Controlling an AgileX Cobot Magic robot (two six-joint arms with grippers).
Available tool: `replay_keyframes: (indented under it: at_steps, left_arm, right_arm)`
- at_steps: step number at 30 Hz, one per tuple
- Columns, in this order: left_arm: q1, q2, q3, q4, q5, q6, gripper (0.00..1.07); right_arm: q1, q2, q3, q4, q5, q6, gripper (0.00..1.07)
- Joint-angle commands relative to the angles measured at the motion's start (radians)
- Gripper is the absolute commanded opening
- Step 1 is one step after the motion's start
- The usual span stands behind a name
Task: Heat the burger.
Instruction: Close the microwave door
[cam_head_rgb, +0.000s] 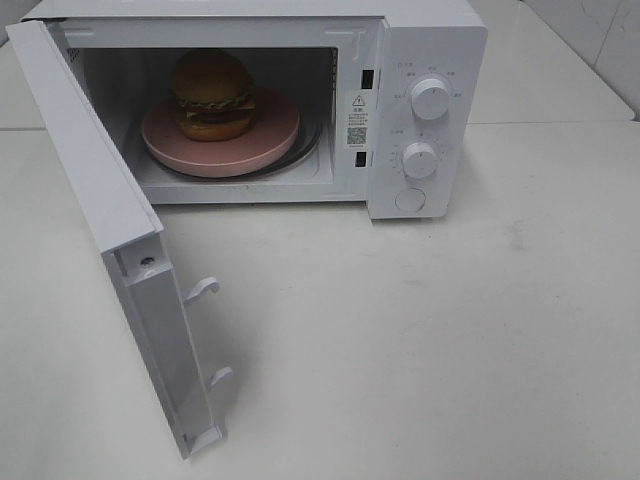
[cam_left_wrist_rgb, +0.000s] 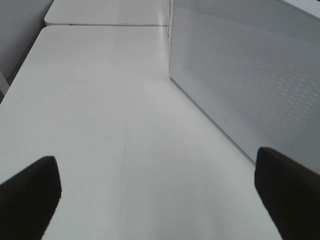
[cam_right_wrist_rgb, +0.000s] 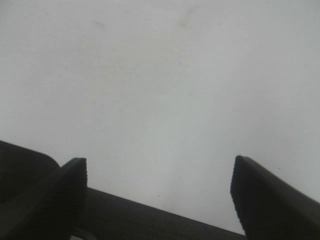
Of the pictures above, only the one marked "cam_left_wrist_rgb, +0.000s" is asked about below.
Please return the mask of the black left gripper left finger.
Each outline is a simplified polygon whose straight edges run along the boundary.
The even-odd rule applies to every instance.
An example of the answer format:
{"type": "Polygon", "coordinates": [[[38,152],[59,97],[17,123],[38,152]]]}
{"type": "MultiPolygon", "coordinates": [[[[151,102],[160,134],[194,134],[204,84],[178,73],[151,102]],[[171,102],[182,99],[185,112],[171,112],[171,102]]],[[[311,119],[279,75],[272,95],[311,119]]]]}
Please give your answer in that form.
{"type": "Polygon", "coordinates": [[[62,195],[58,164],[44,156],[0,185],[0,238],[40,240],[62,195]]]}

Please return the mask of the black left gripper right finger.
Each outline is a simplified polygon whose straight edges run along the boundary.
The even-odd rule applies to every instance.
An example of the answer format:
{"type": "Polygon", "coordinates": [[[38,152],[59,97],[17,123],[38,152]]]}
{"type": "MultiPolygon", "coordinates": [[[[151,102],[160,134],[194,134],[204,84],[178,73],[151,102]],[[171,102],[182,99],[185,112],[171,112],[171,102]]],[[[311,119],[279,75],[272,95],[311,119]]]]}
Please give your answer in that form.
{"type": "Polygon", "coordinates": [[[284,240],[320,238],[320,176],[284,154],[258,149],[254,186],[284,240]]]}

